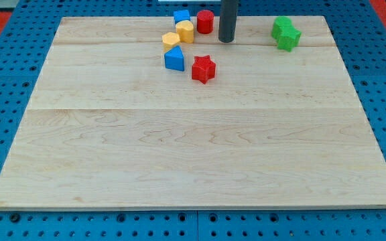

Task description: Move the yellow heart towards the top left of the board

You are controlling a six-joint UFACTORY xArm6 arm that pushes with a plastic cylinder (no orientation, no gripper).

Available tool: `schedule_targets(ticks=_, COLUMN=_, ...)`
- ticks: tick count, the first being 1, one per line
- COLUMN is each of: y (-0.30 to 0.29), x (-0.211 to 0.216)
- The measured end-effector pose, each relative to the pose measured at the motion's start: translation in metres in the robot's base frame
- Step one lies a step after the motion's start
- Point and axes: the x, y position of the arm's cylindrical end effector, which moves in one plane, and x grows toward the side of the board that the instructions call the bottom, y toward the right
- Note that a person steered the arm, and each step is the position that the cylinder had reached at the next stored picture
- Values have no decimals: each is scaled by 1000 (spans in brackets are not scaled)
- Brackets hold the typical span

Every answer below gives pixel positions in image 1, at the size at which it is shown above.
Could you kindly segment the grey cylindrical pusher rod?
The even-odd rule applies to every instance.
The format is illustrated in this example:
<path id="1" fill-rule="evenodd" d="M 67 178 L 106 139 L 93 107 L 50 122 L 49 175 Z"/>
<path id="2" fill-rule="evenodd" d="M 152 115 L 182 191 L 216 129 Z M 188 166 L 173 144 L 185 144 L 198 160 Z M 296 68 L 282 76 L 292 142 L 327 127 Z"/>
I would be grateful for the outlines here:
<path id="1" fill-rule="evenodd" d="M 238 6 L 239 0 L 221 1 L 218 39 L 222 43 L 230 43 L 235 38 Z"/>

